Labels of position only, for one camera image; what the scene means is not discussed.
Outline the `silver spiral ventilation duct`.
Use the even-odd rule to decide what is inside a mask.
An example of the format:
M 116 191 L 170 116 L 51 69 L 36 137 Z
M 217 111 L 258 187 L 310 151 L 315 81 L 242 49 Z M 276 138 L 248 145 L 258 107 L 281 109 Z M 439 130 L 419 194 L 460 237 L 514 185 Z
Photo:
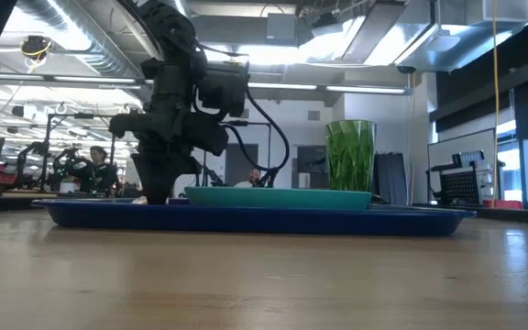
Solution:
M 42 24 L 56 45 L 76 55 L 98 75 L 143 78 L 140 69 L 76 0 L 17 0 L 16 8 Z

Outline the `teal round plate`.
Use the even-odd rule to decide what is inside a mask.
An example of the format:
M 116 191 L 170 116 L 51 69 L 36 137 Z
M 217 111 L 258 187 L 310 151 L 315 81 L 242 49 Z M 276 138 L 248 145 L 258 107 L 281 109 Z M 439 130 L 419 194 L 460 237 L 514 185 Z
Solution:
M 366 210 L 373 196 L 371 192 L 280 188 L 189 186 L 184 191 L 193 205 L 283 209 Z

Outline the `whiteboard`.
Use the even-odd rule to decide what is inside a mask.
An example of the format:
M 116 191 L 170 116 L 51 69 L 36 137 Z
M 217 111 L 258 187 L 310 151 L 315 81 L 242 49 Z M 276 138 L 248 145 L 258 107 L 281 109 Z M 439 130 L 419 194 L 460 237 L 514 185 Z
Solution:
M 484 152 L 485 160 L 491 165 L 493 169 L 495 147 L 495 130 L 493 128 L 481 130 L 476 133 L 468 135 L 453 137 L 441 142 L 430 144 L 428 146 L 428 166 L 432 168 L 436 165 L 443 165 L 452 161 L 452 155 L 460 152 L 470 152 L 482 150 Z M 429 201 L 434 201 L 429 193 Z

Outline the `blue plastic tray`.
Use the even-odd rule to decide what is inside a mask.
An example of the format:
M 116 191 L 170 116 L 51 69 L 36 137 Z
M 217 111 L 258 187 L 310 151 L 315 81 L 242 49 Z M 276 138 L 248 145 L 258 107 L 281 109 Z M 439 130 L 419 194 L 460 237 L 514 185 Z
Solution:
M 474 211 L 373 204 L 367 210 L 140 205 L 118 200 L 47 199 L 62 227 L 174 232 L 229 232 L 325 236 L 449 237 Z

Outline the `black robot rig frame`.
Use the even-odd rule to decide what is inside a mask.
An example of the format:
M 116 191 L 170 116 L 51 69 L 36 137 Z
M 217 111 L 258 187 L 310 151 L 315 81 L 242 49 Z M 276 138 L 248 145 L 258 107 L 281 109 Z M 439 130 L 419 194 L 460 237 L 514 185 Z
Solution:
M 42 171 L 40 174 L 40 177 L 38 178 L 39 181 L 39 191 L 41 193 L 45 192 L 45 185 L 49 183 L 48 180 L 48 158 L 50 157 L 48 155 L 48 151 L 50 150 L 50 134 L 51 132 L 59 125 L 61 124 L 66 118 L 74 118 L 79 120 L 93 120 L 96 118 L 99 119 L 105 119 L 105 118 L 112 118 L 111 115 L 98 115 L 95 113 L 74 113 L 74 114 L 48 114 L 48 121 L 46 124 L 46 135 L 42 141 L 43 145 L 47 148 L 47 150 L 44 153 L 43 156 L 43 164 L 42 164 Z M 78 164 L 78 163 L 85 163 L 87 166 L 90 166 L 92 164 L 91 161 L 89 161 L 85 157 L 81 157 L 78 154 L 79 149 L 78 148 L 67 148 L 62 151 L 61 155 L 58 157 L 58 160 L 61 160 L 65 158 L 70 162 L 71 165 Z
M 233 127 L 236 130 L 238 127 L 265 127 L 268 130 L 268 166 L 270 166 L 270 148 L 271 148 L 271 133 L 272 126 L 270 123 L 250 122 L 246 120 L 228 120 L 220 123 L 222 127 Z M 203 153 L 202 174 L 196 176 L 196 184 L 200 186 L 226 186 L 223 179 L 216 174 L 214 170 L 207 167 L 206 152 Z

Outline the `grey door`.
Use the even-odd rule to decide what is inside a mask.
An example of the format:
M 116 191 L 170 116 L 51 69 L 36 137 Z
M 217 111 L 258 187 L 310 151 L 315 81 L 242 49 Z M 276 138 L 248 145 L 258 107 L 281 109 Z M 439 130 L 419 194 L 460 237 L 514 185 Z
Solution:
M 229 144 L 225 151 L 225 183 L 234 186 L 246 182 L 254 166 L 247 160 L 238 144 Z

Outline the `rectangular metal air duct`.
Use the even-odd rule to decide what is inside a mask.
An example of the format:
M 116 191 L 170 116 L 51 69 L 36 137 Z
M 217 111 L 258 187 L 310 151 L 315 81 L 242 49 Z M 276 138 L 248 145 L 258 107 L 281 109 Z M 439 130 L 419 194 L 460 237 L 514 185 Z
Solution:
M 528 0 L 353 0 L 298 36 L 306 63 L 461 69 L 528 25 Z

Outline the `red box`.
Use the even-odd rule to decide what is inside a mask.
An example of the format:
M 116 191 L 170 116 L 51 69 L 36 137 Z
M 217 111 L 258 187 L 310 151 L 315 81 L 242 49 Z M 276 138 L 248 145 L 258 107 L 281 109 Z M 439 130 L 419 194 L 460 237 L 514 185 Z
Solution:
M 512 209 L 522 210 L 523 204 L 520 201 L 513 200 L 484 200 L 483 206 L 487 208 L 500 208 L 500 209 Z

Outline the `black perforated cart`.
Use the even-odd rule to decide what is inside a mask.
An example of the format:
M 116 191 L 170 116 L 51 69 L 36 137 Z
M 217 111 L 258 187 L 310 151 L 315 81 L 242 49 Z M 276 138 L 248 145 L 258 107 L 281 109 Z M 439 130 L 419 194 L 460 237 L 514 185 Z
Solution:
M 482 150 L 460 152 L 452 161 L 428 169 L 427 188 L 438 205 L 487 206 L 495 197 L 501 197 L 501 174 L 505 166 L 499 159 L 493 170 Z

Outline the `person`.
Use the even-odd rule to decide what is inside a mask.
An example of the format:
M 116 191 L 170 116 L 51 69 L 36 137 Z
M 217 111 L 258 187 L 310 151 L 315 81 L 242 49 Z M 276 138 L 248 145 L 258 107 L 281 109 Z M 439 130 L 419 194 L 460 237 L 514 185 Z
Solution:
M 90 147 L 91 164 L 82 168 L 69 167 L 68 174 L 80 180 L 83 193 L 109 193 L 118 184 L 117 167 L 106 161 L 107 152 L 100 146 Z
M 241 181 L 235 184 L 236 188 L 255 188 L 260 186 L 260 175 L 261 172 L 259 169 L 252 169 L 249 172 L 248 178 L 246 181 Z

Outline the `grey fabric panel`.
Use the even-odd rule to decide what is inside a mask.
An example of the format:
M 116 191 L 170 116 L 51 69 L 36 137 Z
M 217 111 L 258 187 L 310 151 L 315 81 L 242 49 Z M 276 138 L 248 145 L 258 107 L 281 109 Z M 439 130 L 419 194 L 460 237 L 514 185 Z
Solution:
M 407 204 L 407 181 L 401 153 L 375 155 L 375 183 L 376 194 L 386 203 Z

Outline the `black aluminium table frame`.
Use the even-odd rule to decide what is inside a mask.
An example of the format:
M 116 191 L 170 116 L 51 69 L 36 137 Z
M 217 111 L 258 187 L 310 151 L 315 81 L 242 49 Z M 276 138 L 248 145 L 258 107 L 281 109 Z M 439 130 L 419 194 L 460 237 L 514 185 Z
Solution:
M 479 218 L 528 224 L 528 210 L 475 207 Z

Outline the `long ceiling light bar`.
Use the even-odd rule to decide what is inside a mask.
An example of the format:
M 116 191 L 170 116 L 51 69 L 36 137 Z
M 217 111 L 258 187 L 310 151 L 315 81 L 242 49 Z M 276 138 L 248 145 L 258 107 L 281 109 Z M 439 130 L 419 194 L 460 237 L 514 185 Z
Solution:
M 142 78 L 107 78 L 90 76 L 68 76 L 50 74 L 29 73 L 5 73 L 0 72 L 0 84 L 17 85 L 26 83 L 36 86 L 44 85 L 91 85 L 95 88 L 136 89 L 142 86 L 150 87 L 152 80 Z M 379 87 L 379 86 L 346 86 L 346 85 L 322 85 L 322 84 L 298 84 L 298 83 L 275 83 L 275 82 L 248 82 L 250 89 L 263 90 L 293 90 L 307 92 L 328 92 L 340 94 L 386 94 L 386 95 L 411 95 L 412 88 L 408 87 Z

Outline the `green patterned cup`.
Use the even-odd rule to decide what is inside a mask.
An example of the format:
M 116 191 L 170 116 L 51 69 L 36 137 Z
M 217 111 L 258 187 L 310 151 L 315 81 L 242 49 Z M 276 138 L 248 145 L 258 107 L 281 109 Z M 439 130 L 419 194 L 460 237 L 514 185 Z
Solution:
M 334 121 L 325 126 L 329 186 L 370 192 L 377 125 L 367 120 Z

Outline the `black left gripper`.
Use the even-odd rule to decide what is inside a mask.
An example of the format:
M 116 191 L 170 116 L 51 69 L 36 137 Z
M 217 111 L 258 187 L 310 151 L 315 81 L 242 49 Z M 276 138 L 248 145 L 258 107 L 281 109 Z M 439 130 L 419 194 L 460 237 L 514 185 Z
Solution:
M 153 81 L 151 100 L 142 114 L 115 115 L 109 131 L 123 137 L 137 134 L 150 149 L 170 149 L 187 144 L 219 156 L 227 147 L 226 130 L 213 118 L 192 111 L 193 81 L 190 69 L 166 61 L 144 61 L 144 76 Z M 163 158 L 133 155 L 137 175 L 148 204 L 164 205 L 171 194 L 172 179 Z M 200 163 L 192 156 L 176 157 L 171 172 L 199 175 Z

